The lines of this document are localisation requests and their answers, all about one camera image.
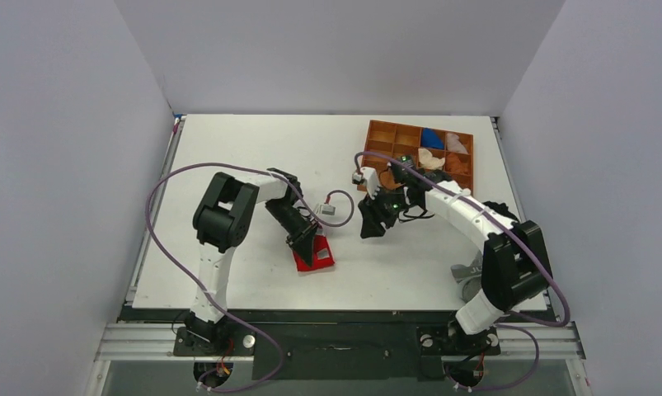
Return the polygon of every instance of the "orange cloth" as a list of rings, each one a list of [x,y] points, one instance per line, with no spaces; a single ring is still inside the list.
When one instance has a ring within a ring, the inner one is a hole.
[[[460,175],[467,175],[469,173],[468,165],[462,163],[459,160],[459,156],[455,153],[447,154],[445,162],[447,163],[447,172],[449,173],[458,173]]]

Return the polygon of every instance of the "blue object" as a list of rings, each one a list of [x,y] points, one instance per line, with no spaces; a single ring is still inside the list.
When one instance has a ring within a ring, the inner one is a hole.
[[[430,128],[423,128],[420,134],[420,145],[428,149],[444,150],[444,143],[439,139],[438,134]]]

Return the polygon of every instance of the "small white connector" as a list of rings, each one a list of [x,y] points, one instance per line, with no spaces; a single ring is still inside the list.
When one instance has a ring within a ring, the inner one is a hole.
[[[322,215],[329,215],[329,216],[336,215],[336,207],[331,204],[318,204],[316,205],[316,209],[314,211]]]
[[[359,172],[354,172],[353,173],[353,183],[354,184],[362,184],[362,173]]]
[[[362,167],[360,168],[360,171],[364,178],[364,188],[367,190],[369,199],[373,200],[382,186],[381,183],[379,183],[377,169],[374,169],[373,167]]]

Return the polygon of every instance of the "cable connector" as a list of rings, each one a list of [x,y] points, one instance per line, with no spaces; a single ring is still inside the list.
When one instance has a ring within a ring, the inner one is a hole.
[[[472,191],[469,190],[468,188],[462,189],[460,192],[454,194],[452,197],[449,198],[449,200],[447,200],[447,206],[451,206],[454,203],[454,201],[459,200],[460,197],[470,196],[471,194]]]
[[[313,211],[314,213],[321,215],[329,215],[329,216],[336,215],[336,207],[328,203],[317,204],[316,207],[313,209]]]
[[[362,173],[360,172],[355,172],[353,173],[353,184],[356,185],[361,185],[362,182],[364,181],[364,178],[362,177]]]

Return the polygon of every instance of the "screw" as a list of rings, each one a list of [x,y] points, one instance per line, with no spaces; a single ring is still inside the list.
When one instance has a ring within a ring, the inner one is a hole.
[[[254,346],[255,344],[256,344],[256,338],[253,337],[252,335],[247,334],[247,335],[243,338],[243,346],[244,346],[245,348],[253,348],[253,346]]]

